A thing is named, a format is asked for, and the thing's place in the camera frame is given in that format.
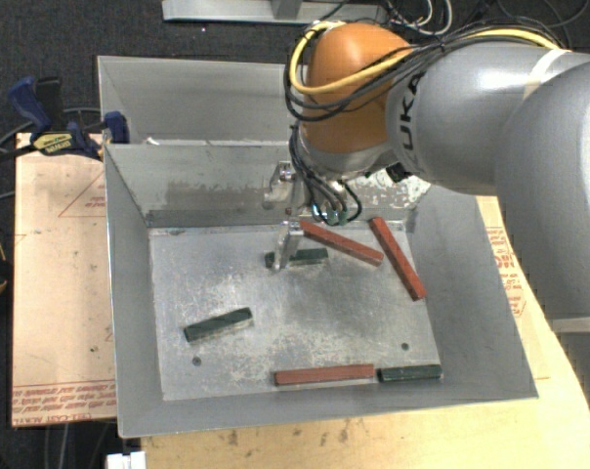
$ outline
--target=robotic arm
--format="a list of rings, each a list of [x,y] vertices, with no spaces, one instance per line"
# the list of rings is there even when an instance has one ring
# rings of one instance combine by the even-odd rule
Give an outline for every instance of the robotic arm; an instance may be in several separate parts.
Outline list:
[[[473,26],[412,47],[374,24],[321,22],[284,81],[299,119],[292,216],[356,219],[349,181],[384,168],[496,195],[546,318],[590,325],[590,55],[529,28]]]

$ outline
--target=metal tray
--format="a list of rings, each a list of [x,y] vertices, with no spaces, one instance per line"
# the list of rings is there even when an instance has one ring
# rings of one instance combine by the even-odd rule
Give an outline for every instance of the metal tray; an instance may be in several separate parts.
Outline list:
[[[474,198],[431,187],[418,201],[401,187],[360,184],[363,219],[381,215],[392,224],[428,289],[425,301],[409,300],[388,261],[376,270],[334,251],[324,266],[272,273],[263,256],[283,207],[265,210],[260,201],[276,162],[288,159],[286,134],[272,132],[288,116],[263,109],[278,90],[280,66],[120,58],[100,58],[100,65],[103,109],[130,118],[135,143],[161,143],[105,152],[122,437],[536,396]],[[219,70],[256,82],[245,110],[254,105],[261,114],[241,118],[237,129],[249,136],[241,140],[256,143],[232,140],[236,109],[219,119],[185,110],[183,99]],[[209,95],[235,106],[239,94],[230,85],[213,82]],[[168,100],[160,117],[158,106],[142,111]],[[202,138],[196,128],[209,126]],[[365,223],[343,233],[376,246]],[[185,341],[185,324],[243,305],[254,313],[252,326]],[[271,382],[277,368],[362,360],[440,361],[444,377],[285,389]]]

